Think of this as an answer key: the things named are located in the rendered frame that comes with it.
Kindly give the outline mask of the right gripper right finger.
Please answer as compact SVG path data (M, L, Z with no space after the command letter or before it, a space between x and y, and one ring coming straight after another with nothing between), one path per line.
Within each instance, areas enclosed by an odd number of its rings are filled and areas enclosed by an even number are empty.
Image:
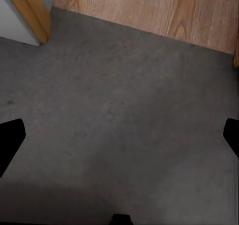
M223 136L239 159L239 120L228 118Z

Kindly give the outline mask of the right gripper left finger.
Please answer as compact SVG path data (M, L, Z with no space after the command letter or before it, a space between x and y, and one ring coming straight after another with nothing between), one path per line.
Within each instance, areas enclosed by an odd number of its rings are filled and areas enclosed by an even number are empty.
M0 178L25 138L25 126L20 118L0 124Z

